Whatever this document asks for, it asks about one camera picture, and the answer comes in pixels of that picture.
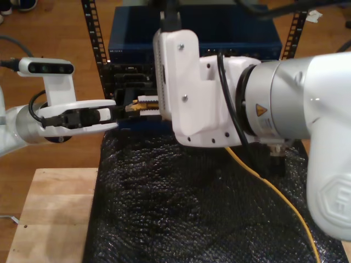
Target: black cable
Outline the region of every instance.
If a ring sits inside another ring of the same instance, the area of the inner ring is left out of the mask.
[[[19,42],[17,39],[5,35],[0,35],[0,39],[10,41],[16,45],[18,45],[29,57],[34,57],[33,54],[30,52],[30,50],[23,45],[21,42]]]
[[[236,132],[239,135],[241,144],[244,147],[244,150],[248,156],[248,161],[250,166],[253,168],[254,171],[259,172],[260,170],[258,169],[258,165],[256,164],[253,153],[248,145],[248,141],[246,139],[244,130],[241,128],[239,120],[237,118],[233,101],[230,98],[230,91],[228,88],[227,78],[225,76],[225,70],[224,70],[223,54],[221,52],[217,54],[217,64],[218,64],[219,79],[222,85],[225,103],[227,104],[227,108],[228,108],[231,120],[233,121]]]
[[[282,15],[291,14],[297,11],[307,11],[309,9],[315,9],[317,7],[347,3],[351,2],[351,0],[299,0],[296,1],[294,4],[288,4],[268,11],[257,9],[250,4],[244,3],[243,0],[234,0],[234,2],[250,15],[256,16],[260,19],[272,19]]]
[[[35,94],[31,100],[29,101],[29,104],[28,104],[28,111],[29,111],[29,114],[33,117],[33,119],[35,119],[36,121],[40,122],[42,125],[43,125],[43,128],[46,127],[46,124],[45,124],[45,118],[41,118],[39,117],[38,115],[35,114],[34,110],[33,110],[33,105],[34,105],[34,102],[43,94],[45,94],[45,90],[42,90],[41,92]]]
[[[336,53],[340,53],[340,52],[345,52],[346,50],[348,50],[351,47],[351,39],[346,42],[344,45],[342,45],[337,51]]]

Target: yellow warning sticker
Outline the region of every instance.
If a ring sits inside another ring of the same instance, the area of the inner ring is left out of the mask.
[[[261,116],[262,114],[264,114],[265,112],[267,112],[267,109],[265,107],[262,107],[260,104],[256,104],[256,114],[257,117]]]

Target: black bubble wrap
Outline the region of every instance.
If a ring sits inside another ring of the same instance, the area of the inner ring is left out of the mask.
[[[268,149],[252,145],[266,164]],[[241,148],[234,148],[240,157]],[[307,155],[287,151],[270,180],[310,227],[323,262],[347,262],[306,205]],[[173,135],[109,131],[84,250],[90,262],[316,262],[299,219],[223,148],[179,145]]]

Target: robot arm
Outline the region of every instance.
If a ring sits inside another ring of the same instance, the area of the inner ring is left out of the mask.
[[[217,58],[199,57],[189,30],[154,37],[160,114],[187,146],[239,145]],[[264,62],[224,58],[231,98],[248,142],[311,138],[307,201],[317,225],[351,240],[351,53]]]
[[[0,92],[0,156],[31,144],[65,142],[73,135],[117,127],[115,101],[76,101],[74,67],[69,61],[22,58],[17,68],[22,77],[43,78],[48,102],[32,105],[38,121],[30,115],[31,105],[11,108],[5,113]]]

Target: screw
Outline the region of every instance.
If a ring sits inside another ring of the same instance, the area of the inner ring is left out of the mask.
[[[188,96],[186,94],[182,97],[182,101],[183,102],[187,102],[188,101]]]

